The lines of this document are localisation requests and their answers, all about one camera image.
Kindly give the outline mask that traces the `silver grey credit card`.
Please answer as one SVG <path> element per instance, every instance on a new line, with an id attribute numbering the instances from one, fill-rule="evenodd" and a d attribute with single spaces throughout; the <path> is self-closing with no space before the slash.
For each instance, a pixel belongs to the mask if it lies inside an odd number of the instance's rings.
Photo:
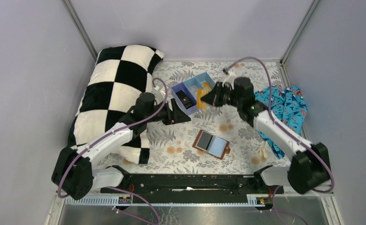
<path id="1" fill-rule="evenodd" d="M 198 94 L 198 87 L 195 85 L 192 85 L 189 87 L 189 90 L 193 96 L 196 96 Z"/>

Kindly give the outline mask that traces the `blue compartment organizer box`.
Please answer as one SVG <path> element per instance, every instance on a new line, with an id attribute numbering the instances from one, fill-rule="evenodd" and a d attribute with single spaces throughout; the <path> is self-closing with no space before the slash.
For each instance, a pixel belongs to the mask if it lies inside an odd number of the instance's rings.
<path id="1" fill-rule="evenodd" d="M 197 96 L 198 95 L 193 96 L 189 90 L 189 87 L 192 85 L 195 85 L 198 87 L 198 90 L 204 89 L 204 87 L 202 86 L 202 82 L 208 82 L 212 88 L 215 86 L 215 81 L 211 78 L 211 76 L 207 72 L 203 72 L 199 75 L 185 79 L 182 82 L 179 82 L 179 83 L 173 85 L 171 88 L 171 94 L 172 94 L 173 98 L 176 100 L 177 105 L 185 114 L 187 114 L 189 116 L 191 116 L 192 114 L 196 113 L 199 110 L 197 108 L 197 103 L 198 103 Z M 194 103 L 193 107 L 191 107 L 189 109 L 184 108 L 180 99 L 176 95 L 176 93 L 180 90 L 183 90 L 189 96 L 189 98 L 193 101 L 193 103 Z"/>

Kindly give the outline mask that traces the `brown leather card holder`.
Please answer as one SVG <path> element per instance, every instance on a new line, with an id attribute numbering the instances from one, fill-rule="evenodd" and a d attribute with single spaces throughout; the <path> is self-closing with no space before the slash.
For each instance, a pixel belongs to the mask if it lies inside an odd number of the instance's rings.
<path id="1" fill-rule="evenodd" d="M 231 148 L 229 146 L 229 141 L 227 141 L 223 138 L 220 138 L 218 136 L 215 136 L 215 135 L 213 135 L 213 139 L 212 139 L 212 141 L 209 145 L 209 148 L 207 150 L 198 148 L 196 146 L 196 144 L 197 144 L 197 141 L 198 141 L 199 136 L 200 136 L 202 131 L 204 131 L 204 130 L 201 129 L 199 131 L 198 135 L 196 136 L 195 141 L 192 145 L 193 148 L 195 148 L 199 151 L 202 151 L 202 152 L 204 152 L 208 155 L 211 155 L 211 156 L 213 156 L 217 159 L 220 159 L 220 160 L 222 160 L 226 154 L 230 153 Z"/>

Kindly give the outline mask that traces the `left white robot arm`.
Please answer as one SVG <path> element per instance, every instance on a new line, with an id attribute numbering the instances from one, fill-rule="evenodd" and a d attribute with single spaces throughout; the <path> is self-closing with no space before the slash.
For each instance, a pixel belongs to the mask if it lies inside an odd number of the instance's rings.
<path id="1" fill-rule="evenodd" d="M 93 167 L 118 147 L 138 137 L 147 123 L 161 121 L 164 125 L 189 122 L 191 118 L 177 105 L 175 99 L 155 104 L 155 96 L 144 92 L 135 105 L 118 122 L 96 140 L 76 149 L 65 147 L 60 151 L 51 180 L 58 186 L 58 195 L 82 199 L 90 191 L 116 187 L 123 180 L 123 173 L 116 167 Z"/>

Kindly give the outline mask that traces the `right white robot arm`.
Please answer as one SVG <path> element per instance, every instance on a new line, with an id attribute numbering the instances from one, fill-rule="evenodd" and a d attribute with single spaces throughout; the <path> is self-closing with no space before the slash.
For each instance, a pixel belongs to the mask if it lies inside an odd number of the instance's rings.
<path id="1" fill-rule="evenodd" d="M 257 171 L 266 186 L 289 186 L 297 193 L 305 194 L 330 181 L 330 187 L 324 192 L 334 189 L 335 178 L 326 146 L 312 143 L 278 120 L 269 107 L 256 100 L 249 78 L 238 77 L 232 84 L 217 82 L 201 101 L 213 107 L 234 106 L 243 121 L 264 133 L 285 153 L 290 166 L 269 166 Z"/>

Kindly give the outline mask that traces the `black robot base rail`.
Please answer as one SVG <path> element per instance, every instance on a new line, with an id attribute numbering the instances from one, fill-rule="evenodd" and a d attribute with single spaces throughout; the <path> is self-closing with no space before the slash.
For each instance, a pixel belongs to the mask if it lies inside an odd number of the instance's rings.
<path id="1" fill-rule="evenodd" d="M 137 196 L 133 203 L 248 203 L 248 196 L 270 197 L 273 191 L 284 193 L 276 185 L 268 186 L 258 175 L 189 175 L 128 173 L 116 189 L 102 188 L 103 194 Z"/>

